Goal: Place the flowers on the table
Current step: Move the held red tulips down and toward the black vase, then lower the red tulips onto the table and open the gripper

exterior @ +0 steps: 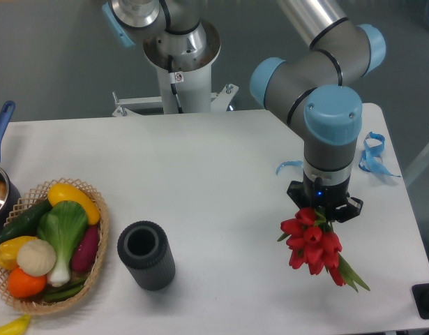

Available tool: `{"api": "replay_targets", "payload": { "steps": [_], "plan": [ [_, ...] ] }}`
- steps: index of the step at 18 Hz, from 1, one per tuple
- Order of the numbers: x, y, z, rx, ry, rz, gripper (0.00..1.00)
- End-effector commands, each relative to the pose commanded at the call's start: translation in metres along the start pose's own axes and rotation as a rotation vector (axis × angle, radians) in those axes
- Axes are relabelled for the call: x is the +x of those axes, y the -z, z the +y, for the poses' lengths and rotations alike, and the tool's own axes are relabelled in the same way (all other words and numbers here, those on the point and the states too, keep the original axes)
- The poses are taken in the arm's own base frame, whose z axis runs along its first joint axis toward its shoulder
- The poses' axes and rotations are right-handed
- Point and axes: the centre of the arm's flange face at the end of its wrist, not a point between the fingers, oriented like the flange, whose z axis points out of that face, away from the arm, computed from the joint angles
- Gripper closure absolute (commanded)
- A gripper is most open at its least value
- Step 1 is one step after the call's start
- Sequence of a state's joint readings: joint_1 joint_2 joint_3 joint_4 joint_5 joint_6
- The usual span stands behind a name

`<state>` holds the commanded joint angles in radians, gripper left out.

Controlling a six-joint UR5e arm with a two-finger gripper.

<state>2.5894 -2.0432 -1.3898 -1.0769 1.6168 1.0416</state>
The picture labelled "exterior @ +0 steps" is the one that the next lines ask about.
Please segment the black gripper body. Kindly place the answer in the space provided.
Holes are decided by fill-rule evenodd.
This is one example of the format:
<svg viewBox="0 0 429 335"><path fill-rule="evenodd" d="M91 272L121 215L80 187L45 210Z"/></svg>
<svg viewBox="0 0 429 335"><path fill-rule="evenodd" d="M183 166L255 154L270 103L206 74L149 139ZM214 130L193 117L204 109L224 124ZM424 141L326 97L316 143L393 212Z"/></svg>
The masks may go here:
<svg viewBox="0 0 429 335"><path fill-rule="evenodd" d="M345 204L347 197L351 197L348 192L350 177L339 184L326 185L326 180L315 177L310 180L303 175L304 191L307 195L307 207L319 210L327 221L336 221L334 209Z"/></svg>

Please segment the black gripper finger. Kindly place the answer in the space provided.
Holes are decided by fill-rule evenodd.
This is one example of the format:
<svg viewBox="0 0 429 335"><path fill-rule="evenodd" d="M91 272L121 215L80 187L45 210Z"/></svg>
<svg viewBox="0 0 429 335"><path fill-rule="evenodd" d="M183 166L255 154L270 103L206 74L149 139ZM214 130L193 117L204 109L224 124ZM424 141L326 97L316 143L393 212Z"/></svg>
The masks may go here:
<svg viewBox="0 0 429 335"><path fill-rule="evenodd" d="M360 215L363 208L363 200L355 197L347 197L345 204L334 209L334 218L339 223L344 223Z"/></svg>
<svg viewBox="0 0 429 335"><path fill-rule="evenodd" d="M299 209L307 207L307 195L301 181L291 181L287 194Z"/></svg>

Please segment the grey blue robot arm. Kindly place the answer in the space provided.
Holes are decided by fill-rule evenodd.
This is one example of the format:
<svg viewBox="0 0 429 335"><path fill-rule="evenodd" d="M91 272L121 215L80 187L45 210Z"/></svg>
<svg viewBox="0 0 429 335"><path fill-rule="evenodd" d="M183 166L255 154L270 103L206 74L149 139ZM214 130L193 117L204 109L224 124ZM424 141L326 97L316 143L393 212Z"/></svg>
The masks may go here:
<svg viewBox="0 0 429 335"><path fill-rule="evenodd" d="M386 43L378 29L352 24L335 1L279 5L310 52L295 64L264 60L250 92L303 140L303 179L289 185L288 196L299 208L345 222L363 206L348 191L363 123L362 102L350 84L383 62ZM213 111L211 66L220 37L193 1L108 1L103 12L121 44L140 44L156 68L165 113Z"/></svg>

